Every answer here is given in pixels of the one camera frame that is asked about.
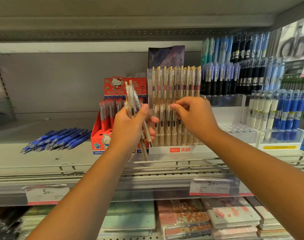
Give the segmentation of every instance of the mint green notebook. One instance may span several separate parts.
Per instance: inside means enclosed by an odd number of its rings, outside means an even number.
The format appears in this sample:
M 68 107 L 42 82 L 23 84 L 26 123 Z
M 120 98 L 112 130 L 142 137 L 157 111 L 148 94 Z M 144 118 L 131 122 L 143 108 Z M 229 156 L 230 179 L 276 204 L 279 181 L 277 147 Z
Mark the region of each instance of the mint green notebook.
M 155 228 L 154 201 L 111 202 L 102 230 L 150 230 Z

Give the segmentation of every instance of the person's right hand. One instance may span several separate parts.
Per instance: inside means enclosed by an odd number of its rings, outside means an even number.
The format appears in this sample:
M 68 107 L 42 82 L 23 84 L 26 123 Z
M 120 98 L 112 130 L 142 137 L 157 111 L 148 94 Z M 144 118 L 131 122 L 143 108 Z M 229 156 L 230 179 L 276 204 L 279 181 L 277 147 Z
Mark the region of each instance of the person's right hand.
M 220 130 L 210 102 L 206 99 L 184 97 L 175 101 L 175 104 L 171 104 L 170 107 L 176 110 L 178 119 L 182 119 L 188 131 L 200 140 Z

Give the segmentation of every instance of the barcode sticker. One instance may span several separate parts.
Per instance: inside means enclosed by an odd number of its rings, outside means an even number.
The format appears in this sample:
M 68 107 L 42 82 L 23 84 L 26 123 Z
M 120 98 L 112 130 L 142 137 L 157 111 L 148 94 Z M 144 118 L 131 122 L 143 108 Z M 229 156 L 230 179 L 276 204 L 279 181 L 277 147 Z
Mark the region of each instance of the barcode sticker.
M 241 196 L 253 196 L 254 194 L 252 194 L 251 191 L 245 186 L 245 184 L 243 184 L 242 181 L 240 181 L 239 195 L 241 195 Z
M 24 189 L 28 206 L 57 204 L 70 191 L 66 184 L 28 186 Z
M 194 178 L 191 180 L 191 196 L 229 196 L 230 179 Z

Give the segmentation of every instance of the hello kitty display box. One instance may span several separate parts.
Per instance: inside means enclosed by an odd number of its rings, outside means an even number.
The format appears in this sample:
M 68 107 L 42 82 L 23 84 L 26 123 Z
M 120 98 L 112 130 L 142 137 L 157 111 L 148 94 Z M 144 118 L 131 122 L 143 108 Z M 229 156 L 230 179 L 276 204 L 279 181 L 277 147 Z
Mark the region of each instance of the hello kitty display box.
M 112 77 L 104 79 L 104 99 L 126 99 L 126 87 L 125 82 L 129 83 L 132 80 L 132 84 L 139 97 L 144 98 L 147 102 L 147 79 L 146 78 L 130 78 L 130 77 Z M 95 120 L 95 124 L 91 134 L 91 144 L 93 154 L 102 154 L 105 149 L 109 146 L 112 129 L 108 128 L 106 131 L 101 129 L 101 117 L 100 112 Z M 145 146 L 148 149 L 149 145 L 145 141 Z

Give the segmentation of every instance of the yellow label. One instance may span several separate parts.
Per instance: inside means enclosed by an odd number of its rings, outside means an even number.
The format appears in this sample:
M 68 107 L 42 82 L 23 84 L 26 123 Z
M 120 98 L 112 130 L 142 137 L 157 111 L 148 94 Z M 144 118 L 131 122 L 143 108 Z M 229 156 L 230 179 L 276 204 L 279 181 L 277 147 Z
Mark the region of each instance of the yellow label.
M 272 145 L 272 146 L 265 146 L 263 149 L 267 150 L 275 150 L 275 149 L 295 149 L 295 145 Z

